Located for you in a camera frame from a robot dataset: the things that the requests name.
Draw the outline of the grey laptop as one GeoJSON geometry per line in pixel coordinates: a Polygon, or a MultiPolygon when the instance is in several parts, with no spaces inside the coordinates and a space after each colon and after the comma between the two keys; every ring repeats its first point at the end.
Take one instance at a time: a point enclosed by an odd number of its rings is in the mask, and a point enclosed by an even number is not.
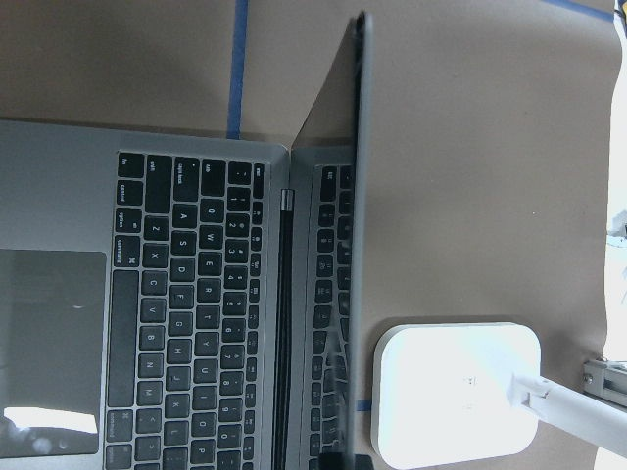
{"type": "Polygon", "coordinates": [[[373,20],[295,141],[1,123],[5,469],[369,469],[373,20]]]}

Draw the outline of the white desk lamp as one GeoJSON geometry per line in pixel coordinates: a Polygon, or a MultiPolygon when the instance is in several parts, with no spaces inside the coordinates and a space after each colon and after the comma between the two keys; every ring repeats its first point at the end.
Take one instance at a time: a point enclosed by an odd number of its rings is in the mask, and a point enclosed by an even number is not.
{"type": "Polygon", "coordinates": [[[505,456],[544,421],[626,453],[626,414],[540,373],[540,342],[510,322],[407,324],[379,339],[370,436],[395,469],[505,456]]]}

